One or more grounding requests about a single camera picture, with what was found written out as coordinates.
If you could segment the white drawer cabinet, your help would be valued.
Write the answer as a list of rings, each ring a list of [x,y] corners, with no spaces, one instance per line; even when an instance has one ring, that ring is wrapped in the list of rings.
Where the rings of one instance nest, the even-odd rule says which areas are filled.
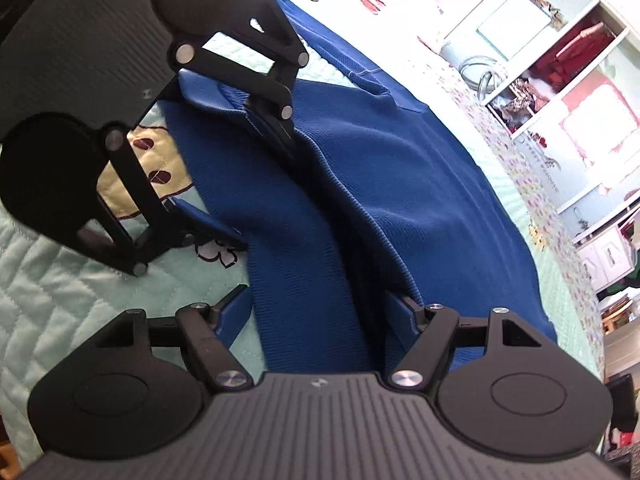
[[[620,232],[603,232],[578,248],[590,283],[600,292],[634,270],[636,251]]]

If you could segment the mint quilted bee bedspread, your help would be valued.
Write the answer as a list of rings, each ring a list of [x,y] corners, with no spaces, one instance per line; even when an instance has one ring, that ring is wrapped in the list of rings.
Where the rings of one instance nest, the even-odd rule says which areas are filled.
[[[436,53],[434,0],[382,0],[378,12],[358,0],[290,1],[431,107],[464,145],[526,241],[559,345],[602,376],[603,336],[587,273],[532,167]],[[134,278],[3,216],[1,414],[18,463],[27,466],[41,453],[27,418],[30,390],[78,344],[123,310],[168,315],[190,301],[218,300],[247,279],[244,254],[218,243],[174,250]]]

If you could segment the blue knit sweater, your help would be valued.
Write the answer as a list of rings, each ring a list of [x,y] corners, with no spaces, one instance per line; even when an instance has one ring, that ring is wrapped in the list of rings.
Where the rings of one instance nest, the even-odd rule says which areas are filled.
[[[534,259],[472,156],[423,103],[333,30],[283,1],[346,84],[299,80],[296,175],[248,121],[244,93],[185,70],[170,133],[210,216],[239,231],[268,370],[372,370],[418,334],[400,304],[515,312],[553,337]],[[298,177],[326,201],[317,206]]]

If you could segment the sliding door wardrobe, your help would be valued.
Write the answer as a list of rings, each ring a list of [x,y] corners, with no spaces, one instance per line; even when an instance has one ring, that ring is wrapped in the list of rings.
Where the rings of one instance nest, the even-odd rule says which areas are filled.
[[[639,197],[639,0],[480,0],[446,58],[538,177],[570,236]]]

